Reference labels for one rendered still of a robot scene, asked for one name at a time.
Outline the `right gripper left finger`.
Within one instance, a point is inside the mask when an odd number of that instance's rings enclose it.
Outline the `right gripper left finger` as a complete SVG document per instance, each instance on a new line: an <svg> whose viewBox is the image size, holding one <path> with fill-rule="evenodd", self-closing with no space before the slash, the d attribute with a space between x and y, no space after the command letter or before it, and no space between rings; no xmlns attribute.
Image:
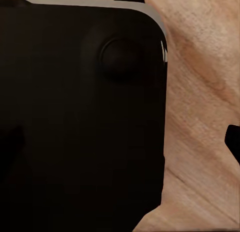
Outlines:
<svg viewBox="0 0 240 232"><path fill-rule="evenodd" d="M25 142L25 135L21 125L0 130L0 184Z"/></svg>

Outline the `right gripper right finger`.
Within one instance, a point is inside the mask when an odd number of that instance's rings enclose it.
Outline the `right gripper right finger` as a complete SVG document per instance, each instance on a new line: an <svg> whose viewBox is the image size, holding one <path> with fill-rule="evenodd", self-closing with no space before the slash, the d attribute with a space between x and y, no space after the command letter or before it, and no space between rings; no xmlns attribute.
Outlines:
<svg viewBox="0 0 240 232"><path fill-rule="evenodd" d="M224 141L240 164L240 126L229 125Z"/></svg>

